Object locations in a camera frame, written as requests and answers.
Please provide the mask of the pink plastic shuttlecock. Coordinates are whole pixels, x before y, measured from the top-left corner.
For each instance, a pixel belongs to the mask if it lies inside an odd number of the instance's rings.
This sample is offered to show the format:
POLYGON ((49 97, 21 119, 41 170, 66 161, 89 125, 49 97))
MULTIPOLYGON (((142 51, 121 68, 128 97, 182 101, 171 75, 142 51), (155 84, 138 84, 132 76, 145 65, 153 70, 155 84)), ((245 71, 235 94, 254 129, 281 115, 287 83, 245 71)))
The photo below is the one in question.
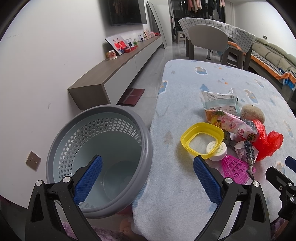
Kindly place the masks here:
POLYGON ((254 163, 253 159, 247 158, 243 161, 231 155, 226 155, 222 159, 222 169, 224 178, 231 178, 237 184, 246 184, 248 180, 254 181, 254 163))

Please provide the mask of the grey perforated trash basket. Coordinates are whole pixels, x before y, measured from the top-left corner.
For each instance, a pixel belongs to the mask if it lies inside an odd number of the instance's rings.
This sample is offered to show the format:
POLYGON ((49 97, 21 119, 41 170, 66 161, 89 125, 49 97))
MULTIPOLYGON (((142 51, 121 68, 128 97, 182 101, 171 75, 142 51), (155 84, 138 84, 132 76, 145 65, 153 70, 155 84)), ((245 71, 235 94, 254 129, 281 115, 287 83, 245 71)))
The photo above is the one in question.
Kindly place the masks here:
POLYGON ((82 171, 74 202, 87 218, 104 218, 130 207, 152 165, 149 130, 138 114, 101 105, 77 115, 57 134, 46 177, 56 183, 82 171))

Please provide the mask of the long floating tv cabinet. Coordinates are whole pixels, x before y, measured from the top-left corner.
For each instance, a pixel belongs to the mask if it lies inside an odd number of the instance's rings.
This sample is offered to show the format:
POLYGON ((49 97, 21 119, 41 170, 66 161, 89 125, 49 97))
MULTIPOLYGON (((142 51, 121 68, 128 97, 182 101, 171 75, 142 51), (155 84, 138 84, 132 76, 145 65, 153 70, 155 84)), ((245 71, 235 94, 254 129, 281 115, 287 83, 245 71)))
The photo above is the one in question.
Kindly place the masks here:
POLYGON ((162 36, 153 37, 139 43, 135 50, 114 60, 106 59, 86 72, 68 88, 77 107, 86 110, 98 105, 117 104, 143 66, 163 44, 162 36))

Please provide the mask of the red flat box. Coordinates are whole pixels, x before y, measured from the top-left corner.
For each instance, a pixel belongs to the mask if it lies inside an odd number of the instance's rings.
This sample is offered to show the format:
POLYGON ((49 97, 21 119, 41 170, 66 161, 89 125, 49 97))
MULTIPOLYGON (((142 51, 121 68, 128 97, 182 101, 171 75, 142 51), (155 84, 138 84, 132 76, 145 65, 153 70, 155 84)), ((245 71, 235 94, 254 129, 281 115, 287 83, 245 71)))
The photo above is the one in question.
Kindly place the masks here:
POLYGON ((135 51, 136 49, 138 48, 138 46, 132 46, 132 47, 129 47, 129 48, 126 48, 124 50, 125 53, 130 53, 132 51, 135 51))

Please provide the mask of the red plastic bag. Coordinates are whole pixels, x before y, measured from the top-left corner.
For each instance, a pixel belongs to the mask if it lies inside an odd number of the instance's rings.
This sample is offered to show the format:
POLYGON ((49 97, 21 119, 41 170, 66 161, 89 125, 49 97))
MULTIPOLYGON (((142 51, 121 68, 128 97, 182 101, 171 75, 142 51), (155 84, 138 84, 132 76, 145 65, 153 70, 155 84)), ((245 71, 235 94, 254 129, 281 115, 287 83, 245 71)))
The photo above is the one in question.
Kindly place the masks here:
POLYGON ((271 131, 266 133, 264 124, 259 120, 253 120, 257 131, 258 138, 253 142, 253 146, 258 150, 256 160, 262 161, 266 157, 271 157, 283 144, 283 134, 271 131))

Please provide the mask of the small photo frame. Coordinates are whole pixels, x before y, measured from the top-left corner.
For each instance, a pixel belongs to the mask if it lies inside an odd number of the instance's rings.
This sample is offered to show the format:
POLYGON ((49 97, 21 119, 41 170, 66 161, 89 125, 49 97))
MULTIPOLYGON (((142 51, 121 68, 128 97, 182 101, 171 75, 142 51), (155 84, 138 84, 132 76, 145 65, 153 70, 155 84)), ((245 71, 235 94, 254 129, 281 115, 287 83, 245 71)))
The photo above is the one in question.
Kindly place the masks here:
POLYGON ((129 48, 131 48, 131 47, 134 46, 134 44, 133 44, 133 40, 132 40, 131 38, 129 38, 129 39, 125 39, 125 42, 126 42, 126 45, 127 45, 129 48))

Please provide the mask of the white paper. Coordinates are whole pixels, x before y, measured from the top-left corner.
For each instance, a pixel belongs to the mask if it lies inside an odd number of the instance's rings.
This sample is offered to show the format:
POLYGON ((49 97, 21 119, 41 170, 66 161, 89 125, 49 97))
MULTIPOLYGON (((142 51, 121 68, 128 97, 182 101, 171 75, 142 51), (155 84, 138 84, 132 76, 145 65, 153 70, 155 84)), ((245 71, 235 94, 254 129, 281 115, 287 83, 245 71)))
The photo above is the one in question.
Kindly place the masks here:
POLYGON ((253 146, 253 144, 249 141, 241 141, 238 142, 234 149, 239 159, 243 161, 247 161, 252 159, 256 161, 258 156, 258 150, 253 146))

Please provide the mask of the wall mounted television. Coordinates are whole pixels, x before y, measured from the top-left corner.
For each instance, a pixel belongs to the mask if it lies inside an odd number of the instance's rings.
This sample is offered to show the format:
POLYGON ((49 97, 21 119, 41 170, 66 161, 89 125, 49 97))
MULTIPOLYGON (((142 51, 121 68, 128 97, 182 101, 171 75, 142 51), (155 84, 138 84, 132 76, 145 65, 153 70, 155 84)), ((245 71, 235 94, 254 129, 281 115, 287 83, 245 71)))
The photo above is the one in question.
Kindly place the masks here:
POLYGON ((147 23, 144 1, 109 0, 107 2, 112 26, 143 25, 147 23))

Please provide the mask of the white round bottle cap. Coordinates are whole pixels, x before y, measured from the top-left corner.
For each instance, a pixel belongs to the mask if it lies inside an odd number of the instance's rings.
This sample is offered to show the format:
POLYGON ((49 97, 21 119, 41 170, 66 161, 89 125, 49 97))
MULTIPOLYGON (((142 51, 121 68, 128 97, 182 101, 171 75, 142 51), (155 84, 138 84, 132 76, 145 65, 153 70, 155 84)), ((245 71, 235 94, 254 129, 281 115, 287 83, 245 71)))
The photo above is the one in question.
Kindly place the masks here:
MULTIPOLYGON (((211 152, 216 145, 216 141, 210 142, 206 147, 207 154, 211 152)), ((211 161, 221 161, 227 155, 227 146, 224 142, 215 150, 214 154, 209 158, 211 161)))

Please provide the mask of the pink snack wrapper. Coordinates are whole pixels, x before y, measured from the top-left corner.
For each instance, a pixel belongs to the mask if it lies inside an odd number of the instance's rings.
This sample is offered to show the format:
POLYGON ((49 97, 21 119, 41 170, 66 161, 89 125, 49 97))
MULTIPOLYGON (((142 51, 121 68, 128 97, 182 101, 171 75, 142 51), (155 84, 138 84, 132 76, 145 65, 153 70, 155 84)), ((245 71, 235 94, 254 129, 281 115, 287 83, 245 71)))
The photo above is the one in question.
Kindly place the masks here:
POLYGON ((209 123, 224 131, 233 133, 250 142, 255 142, 258 138, 258 131, 253 122, 244 121, 222 110, 205 109, 205 114, 209 123))

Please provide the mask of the grey round back chair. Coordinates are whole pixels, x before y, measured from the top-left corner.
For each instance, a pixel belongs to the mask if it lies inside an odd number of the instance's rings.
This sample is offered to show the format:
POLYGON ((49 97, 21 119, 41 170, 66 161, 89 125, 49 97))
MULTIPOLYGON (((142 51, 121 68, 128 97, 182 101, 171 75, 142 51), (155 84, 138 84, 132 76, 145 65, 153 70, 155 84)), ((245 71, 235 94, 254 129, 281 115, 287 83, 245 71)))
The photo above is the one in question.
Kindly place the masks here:
POLYGON ((207 60, 211 51, 224 53, 228 49, 228 36, 219 28, 211 25, 193 25, 188 29, 189 59, 194 59, 194 46, 207 49, 207 60))

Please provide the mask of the family photo frame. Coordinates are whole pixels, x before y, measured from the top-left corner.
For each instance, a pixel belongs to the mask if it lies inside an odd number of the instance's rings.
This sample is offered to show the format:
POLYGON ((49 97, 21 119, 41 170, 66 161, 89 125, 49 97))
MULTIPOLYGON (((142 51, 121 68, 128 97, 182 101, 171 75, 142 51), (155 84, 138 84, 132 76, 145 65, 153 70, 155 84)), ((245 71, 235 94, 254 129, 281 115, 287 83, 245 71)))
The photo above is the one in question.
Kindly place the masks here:
POLYGON ((125 49, 127 49, 129 46, 126 44, 125 40, 121 35, 113 35, 110 37, 107 37, 105 39, 117 52, 117 54, 122 55, 125 53, 125 49))

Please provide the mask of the dark red bathroom scale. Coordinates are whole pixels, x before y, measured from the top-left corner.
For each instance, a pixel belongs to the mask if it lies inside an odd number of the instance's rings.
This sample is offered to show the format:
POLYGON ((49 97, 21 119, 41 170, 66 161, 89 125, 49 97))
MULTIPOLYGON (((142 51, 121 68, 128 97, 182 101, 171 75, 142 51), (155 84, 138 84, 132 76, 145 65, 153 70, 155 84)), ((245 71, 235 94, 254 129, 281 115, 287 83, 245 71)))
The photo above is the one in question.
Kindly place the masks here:
POLYGON ((135 106, 142 97, 144 89, 128 88, 118 101, 118 105, 135 106))

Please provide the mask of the red striped paper cup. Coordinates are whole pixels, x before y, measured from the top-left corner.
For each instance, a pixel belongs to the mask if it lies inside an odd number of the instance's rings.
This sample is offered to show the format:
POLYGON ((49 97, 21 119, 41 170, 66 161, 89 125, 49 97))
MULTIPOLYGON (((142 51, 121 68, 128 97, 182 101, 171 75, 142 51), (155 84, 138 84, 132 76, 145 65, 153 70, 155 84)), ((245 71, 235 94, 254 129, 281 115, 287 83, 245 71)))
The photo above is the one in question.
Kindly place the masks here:
POLYGON ((116 52, 115 52, 114 50, 110 50, 110 51, 108 52, 108 56, 109 56, 109 59, 110 59, 110 60, 114 60, 114 59, 117 58, 116 52))

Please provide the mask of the wall power socket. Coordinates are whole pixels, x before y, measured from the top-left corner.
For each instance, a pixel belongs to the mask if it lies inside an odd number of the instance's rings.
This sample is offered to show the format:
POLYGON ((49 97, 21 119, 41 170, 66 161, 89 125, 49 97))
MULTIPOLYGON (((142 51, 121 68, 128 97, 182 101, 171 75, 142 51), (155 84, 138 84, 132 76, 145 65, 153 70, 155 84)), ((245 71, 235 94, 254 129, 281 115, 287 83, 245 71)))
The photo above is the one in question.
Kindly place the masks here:
POLYGON ((37 171, 37 169, 39 168, 40 162, 41 162, 41 158, 33 151, 30 151, 26 159, 26 165, 32 170, 37 171))

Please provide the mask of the green quilted sofa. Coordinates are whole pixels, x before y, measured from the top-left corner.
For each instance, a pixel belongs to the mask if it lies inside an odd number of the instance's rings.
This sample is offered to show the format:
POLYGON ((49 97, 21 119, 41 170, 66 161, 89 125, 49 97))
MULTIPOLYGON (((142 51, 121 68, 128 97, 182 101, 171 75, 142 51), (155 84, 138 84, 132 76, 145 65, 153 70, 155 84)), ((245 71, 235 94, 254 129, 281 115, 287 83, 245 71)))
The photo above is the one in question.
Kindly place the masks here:
POLYGON ((295 56, 265 39, 256 38, 251 59, 281 84, 295 91, 295 56))

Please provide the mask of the leaning tall mirror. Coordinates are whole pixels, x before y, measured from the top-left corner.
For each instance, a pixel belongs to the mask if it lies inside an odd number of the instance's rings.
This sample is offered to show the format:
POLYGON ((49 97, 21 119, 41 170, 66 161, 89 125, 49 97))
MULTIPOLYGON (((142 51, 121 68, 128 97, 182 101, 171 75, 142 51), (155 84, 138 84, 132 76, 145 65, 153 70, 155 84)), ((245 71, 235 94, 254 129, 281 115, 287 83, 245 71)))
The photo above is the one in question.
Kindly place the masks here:
POLYGON ((148 6, 149 6, 149 8, 150 8, 150 10, 152 12, 152 16, 154 18, 154 21, 156 22, 156 26, 158 28, 159 35, 163 39, 163 47, 164 47, 164 49, 166 49, 167 48, 167 41, 166 41, 166 38, 165 38, 165 35, 164 35, 164 32, 163 32, 163 28, 161 26, 161 22, 159 20, 158 15, 157 15, 156 9, 155 9, 154 5, 150 1, 148 1, 147 4, 148 4, 148 6))

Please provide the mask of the beige plush ball keychain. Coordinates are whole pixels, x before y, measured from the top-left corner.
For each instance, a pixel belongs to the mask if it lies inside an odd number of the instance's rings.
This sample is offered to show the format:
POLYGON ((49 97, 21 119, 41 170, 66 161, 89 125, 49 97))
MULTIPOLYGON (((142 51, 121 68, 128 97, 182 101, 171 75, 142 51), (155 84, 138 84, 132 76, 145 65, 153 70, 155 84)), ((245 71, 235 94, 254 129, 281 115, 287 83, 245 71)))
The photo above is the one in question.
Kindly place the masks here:
POLYGON ((265 116, 262 110, 251 104, 246 104, 241 108, 241 118, 249 121, 259 120, 261 123, 265 122, 265 116))

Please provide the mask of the light blue wipes packet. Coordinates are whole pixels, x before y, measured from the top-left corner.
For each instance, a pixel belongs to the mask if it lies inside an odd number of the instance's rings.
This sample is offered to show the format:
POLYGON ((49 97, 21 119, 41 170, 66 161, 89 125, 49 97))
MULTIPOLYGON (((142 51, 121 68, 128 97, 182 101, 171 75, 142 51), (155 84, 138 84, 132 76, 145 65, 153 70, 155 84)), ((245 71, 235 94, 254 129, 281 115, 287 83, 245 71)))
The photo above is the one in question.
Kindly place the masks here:
POLYGON ((222 110, 232 115, 240 113, 237 95, 233 89, 227 94, 215 93, 210 91, 200 91, 200 98, 204 109, 222 110))

